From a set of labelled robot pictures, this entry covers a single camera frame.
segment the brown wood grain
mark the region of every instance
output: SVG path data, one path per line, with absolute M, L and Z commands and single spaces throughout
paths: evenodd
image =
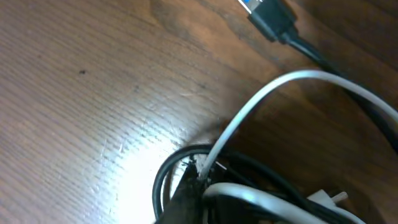
M 394 0 L 288 4 L 304 38 L 398 108 Z M 0 1 L 0 222 L 152 222 L 163 160 L 301 68 L 315 66 L 237 1 Z M 283 86 L 232 143 L 305 194 L 339 188 L 368 223 L 398 220 L 398 157 L 335 86 Z

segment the usb connector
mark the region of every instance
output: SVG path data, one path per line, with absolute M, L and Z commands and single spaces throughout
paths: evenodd
M 297 35 L 296 17 L 283 0 L 238 0 L 249 13 L 248 19 L 271 42 L 285 44 L 287 34 Z

